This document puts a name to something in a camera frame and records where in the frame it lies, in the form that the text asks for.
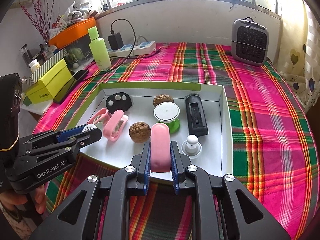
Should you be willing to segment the person left hand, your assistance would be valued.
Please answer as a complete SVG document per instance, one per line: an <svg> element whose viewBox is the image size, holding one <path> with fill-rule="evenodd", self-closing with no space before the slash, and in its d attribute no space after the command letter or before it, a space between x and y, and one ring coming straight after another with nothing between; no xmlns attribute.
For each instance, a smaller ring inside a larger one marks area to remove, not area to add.
<svg viewBox="0 0 320 240"><path fill-rule="evenodd" d="M46 209L46 201L47 201L46 187L44 185L41 185L35 190L34 199L35 199L36 211L39 214L43 214ZM7 191L7 192L1 193L1 203L6 209L10 211L14 211L15 206L23 205L27 201L28 200L25 195L17 194L14 191L10 191L10 192Z"/></svg>

